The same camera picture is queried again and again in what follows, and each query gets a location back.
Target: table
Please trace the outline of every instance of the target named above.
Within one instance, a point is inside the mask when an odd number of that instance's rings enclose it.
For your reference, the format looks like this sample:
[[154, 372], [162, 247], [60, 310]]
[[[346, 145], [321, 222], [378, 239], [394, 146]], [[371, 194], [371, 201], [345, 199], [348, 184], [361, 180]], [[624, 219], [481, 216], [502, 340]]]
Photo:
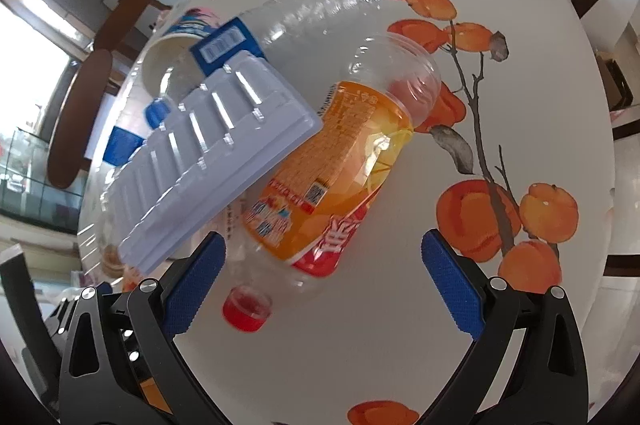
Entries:
[[[213, 8], [224, 21], [264, 1], [186, 0], [174, 8], [167, 25], [187, 7]], [[426, 230], [439, 226], [450, 241], [456, 240], [460, 251], [478, 260], [488, 259], [482, 268], [488, 275], [495, 275], [502, 261], [500, 252], [491, 246], [497, 229], [482, 227], [479, 233], [457, 230], [489, 209], [488, 196], [482, 190], [482, 168], [484, 175], [490, 172], [504, 186], [502, 174], [508, 177], [521, 210], [526, 205], [538, 207], [538, 212], [524, 209], [528, 215], [523, 214], [523, 218], [531, 228], [544, 219], [540, 215], [540, 210], [545, 212], [542, 206], [564, 206], [562, 228], [553, 230], [544, 224], [535, 228], [539, 237], [563, 241], [558, 246], [562, 285], [578, 325], [584, 323], [606, 257], [606, 217], [614, 181], [609, 115], [588, 38], [569, 0], [450, 1], [455, 4], [457, 22], [482, 24], [492, 33], [500, 31], [510, 51], [503, 62], [491, 60], [487, 53], [484, 80], [478, 84], [486, 167], [478, 163], [474, 135], [478, 113], [465, 105], [464, 94], [450, 92], [460, 87], [460, 74], [451, 55], [438, 50], [434, 58], [447, 89], [442, 97], [443, 111], [436, 121], [452, 124], [470, 144], [476, 156], [472, 165], [475, 174], [458, 172], [433, 134], [416, 134], [399, 157], [340, 268], [327, 280], [327, 288], [308, 303], [275, 313], [256, 335], [242, 335], [223, 322], [222, 301], [232, 281], [222, 272], [190, 331], [178, 336], [176, 344], [201, 384], [232, 421], [347, 423], [350, 408], [372, 400], [397, 401], [418, 413], [428, 407], [470, 339], [457, 331], [426, 275], [418, 243]], [[385, 30], [402, 19], [420, 19], [421, 11], [420, 4], [414, 4], [412, 10], [404, 0], [383, 0], [379, 29]], [[446, 27], [444, 22], [434, 22]], [[484, 33], [474, 26], [467, 25], [468, 32]], [[470, 51], [458, 53], [469, 84], [472, 74], [479, 76], [476, 43], [481, 44], [471, 37]], [[497, 49], [494, 56], [501, 59], [499, 53], [504, 56], [504, 46], [498, 42]], [[311, 105], [321, 105], [328, 87], [335, 82], [337, 69], [318, 65], [306, 73], [295, 71], [291, 68], [283, 73]], [[127, 93], [129, 101], [140, 105], [151, 99], [140, 88], [138, 75], [127, 78], [118, 101], [123, 102]], [[79, 242], [91, 242], [91, 249], [95, 241], [90, 225], [95, 224], [97, 199], [105, 179], [113, 174], [108, 169], [97, 162], [92, 164], [85, 194], [81, 214], [84, 231]], [[507, 224], [517, 227], [516, 208], [508, 190], [498, 191], [504, 200]], [[560, 197], [547, 198], [550, 192]], [[452, 211], [456, 200], [460, 205], [468, 201], [468, 194], [479, 199], [481, 209], [471, 208], [465, 214]], [[255, 188], [250, 189], [250, 200], [255, 195]], [[579, 211], [575, 233], [574, 201]], [[436, 204], [449, 207], [444, 216], [436, 216]], [[536, 243], [531, 250], [526, 246], [532, 245], [522, 245], [527, 240], [527, 235], [519, 231], [516, 246], [506, 256], [510, 259], [501, 268], [503, 274], [514, 278], [514, 269], [522, 271], [522, 264], [509, 265], [513, 257], [523, 251], [531, 257], [538, 250], [541, 261], [551, 265], [545, 271], [550, 278], [558, 279], [559, 271], [546, 245]], [[86, 243], [82, 244], [81, 256], [87, 267], [97, 254], [94, 251], [86, 257], [89, 252]], [[504, 367], [513, 363], [517, 342], [513, 341]], [[503, 369], [498, 380], [504, 383], [506, 376]], [[498, 383], [486, 401], [496, 401], [500, 391]]]

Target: metal bolt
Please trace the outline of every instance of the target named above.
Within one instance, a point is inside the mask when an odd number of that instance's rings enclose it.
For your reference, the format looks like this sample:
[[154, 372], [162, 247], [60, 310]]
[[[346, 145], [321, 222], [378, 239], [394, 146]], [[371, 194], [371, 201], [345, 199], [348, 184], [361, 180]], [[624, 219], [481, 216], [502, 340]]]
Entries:
[[507, 289], [507, 281], [502, 277], [494, 277], [489, 281], [489, 286], [494, 290], [504, 291]]
[[89, 286], [82, 290], [82, 298], [85, 300], [89, 300], [91, 297], [95, 295], [95, 288], [93, 286]]
[[151, 293], [158, 286], [158, 282], [154, 279], [145, 279], [140, 283], [140, 291], [142, 293]]
[[564, 298], [564, 290], [560, 286], [553, 286], [551, 288], [551, 294], [556, 299], [563, 299]]

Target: ridged plastic lid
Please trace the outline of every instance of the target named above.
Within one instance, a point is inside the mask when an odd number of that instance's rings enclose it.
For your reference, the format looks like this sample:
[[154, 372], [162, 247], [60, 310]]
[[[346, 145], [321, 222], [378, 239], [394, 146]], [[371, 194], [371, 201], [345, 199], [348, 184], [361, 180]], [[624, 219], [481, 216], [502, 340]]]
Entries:
[[225, 320], [240, 331], [253, 333], [271, 315], [271, 299], [249, 286], [236, 286], [222, 306]]

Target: clear plastic bottle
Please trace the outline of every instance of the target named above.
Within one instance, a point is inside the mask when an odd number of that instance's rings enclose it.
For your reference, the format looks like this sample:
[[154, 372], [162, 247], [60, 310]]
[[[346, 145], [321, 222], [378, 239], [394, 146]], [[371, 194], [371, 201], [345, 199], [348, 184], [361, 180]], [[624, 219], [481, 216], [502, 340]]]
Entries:
[[[222, 38], [214, 49], [226, 47], [228, 39], [224, 38], [224, 33], [239, 21], [253, 38], [256, 50], [278, 69], [296, 53], [300, 44], [312, 44], [318, 37], [334, 33], [378, 8], [378, 0], [269, 0], [221, 26], [207, 40]], [[201, 63], [196, 61], [192, 51], [181, 53], [162, 79], [163, 99], [177, 105], [197, 88], [206, 77]]]
[[440, 92], [427, 51], [391, 33], [367, 37], [340, 78], [322, 106], [322, 131], [280, 164], [228, 243], [236, 286], [223, 315], [241, 331], [257, 331], [335, 270]]

